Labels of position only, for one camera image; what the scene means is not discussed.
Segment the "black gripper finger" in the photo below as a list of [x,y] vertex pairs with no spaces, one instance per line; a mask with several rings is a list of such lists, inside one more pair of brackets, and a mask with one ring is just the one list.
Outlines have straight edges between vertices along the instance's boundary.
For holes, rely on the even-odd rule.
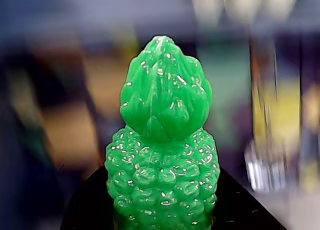
[[102,166],[81,184],[68,203],[61,229],[114,229],[114,201],[107,180]]
[[217,185],[212,229],[286,228],[223,168]]

